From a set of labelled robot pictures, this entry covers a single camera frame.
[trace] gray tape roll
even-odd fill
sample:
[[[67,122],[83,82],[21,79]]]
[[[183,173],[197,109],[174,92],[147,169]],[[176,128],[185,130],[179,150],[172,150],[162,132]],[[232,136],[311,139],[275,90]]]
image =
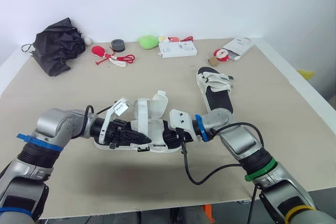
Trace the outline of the gray tape roll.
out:
[[[125,42],[122,39],[114,39],[111,41],[111,47],[115,52],[123,52],[125,50]]]

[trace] black sole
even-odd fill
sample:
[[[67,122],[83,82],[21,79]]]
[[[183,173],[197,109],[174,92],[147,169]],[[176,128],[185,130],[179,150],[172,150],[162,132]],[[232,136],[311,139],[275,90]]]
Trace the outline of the black sole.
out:
[[[210,72],[210,73],[218,73],[215,69],[210,67],[201,67],[197,74],[203,72]],[[211,110],[224,108],[233,113],[233,107],[230,101],[229,93],[227,90],[222,90],[218,92],[213,92],[211,87],[206,88],[205,92],[206,99],[208,100],[208,104]]]

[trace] green ring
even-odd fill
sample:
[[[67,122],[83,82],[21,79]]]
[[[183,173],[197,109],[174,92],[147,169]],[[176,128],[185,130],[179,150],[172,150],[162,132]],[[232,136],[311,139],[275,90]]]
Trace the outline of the green ring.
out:
[[[276,161],[275,159],[272,157],[271,161],[262,169],[256,171],[255,173],[252,173],[250,175],[245,175],[245,180],[250,182],[252,181],[252,179],[260,177],[261,175],[266,174],[269,170],[271,170],[273,168],[273,166],[275,165]]]

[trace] green toy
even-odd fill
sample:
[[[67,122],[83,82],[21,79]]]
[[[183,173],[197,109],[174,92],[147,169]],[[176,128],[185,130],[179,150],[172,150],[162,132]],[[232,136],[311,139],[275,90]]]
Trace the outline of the green toy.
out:
[[[152,35],[143,36],[138,39],[138,42],[143,49],[151,49],[159,44],[158,38]]]

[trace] yellow ring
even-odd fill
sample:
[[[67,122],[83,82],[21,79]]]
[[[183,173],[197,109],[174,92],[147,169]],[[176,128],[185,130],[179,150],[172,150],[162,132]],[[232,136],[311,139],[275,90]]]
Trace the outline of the yellow ring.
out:
[[[289,218],[290,218],[294,213],[296,213],[297,211],[302,210],[302,209],[316,210],[315,208],[313,208],[313,207],[311,207],[311,206],[306,206],[306,205],[300,205],[300,206],[293,207],[293,208],[290,209],[290,210],[288,211],[288,213],[286,214],[286,217],[285,217],[285,224],[289,224],[289,222],[288,222]]]

